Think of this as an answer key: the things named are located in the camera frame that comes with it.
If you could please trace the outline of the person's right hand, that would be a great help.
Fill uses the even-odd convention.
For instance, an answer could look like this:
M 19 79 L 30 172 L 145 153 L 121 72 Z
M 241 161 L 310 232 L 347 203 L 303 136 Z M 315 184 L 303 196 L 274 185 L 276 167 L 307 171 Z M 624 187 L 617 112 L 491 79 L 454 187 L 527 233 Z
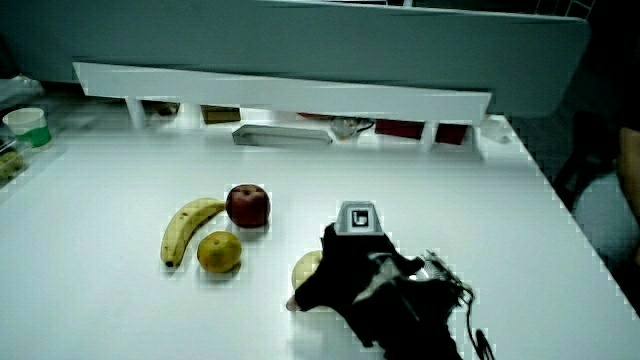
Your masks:
M 286 302 L 290 311 L 327 307 L 344 312 L 384 284 L 408 278 L 425 265 L 401 255 L 382 229 L 370 201 L 345 201 L 321 237 L 322 257 Z

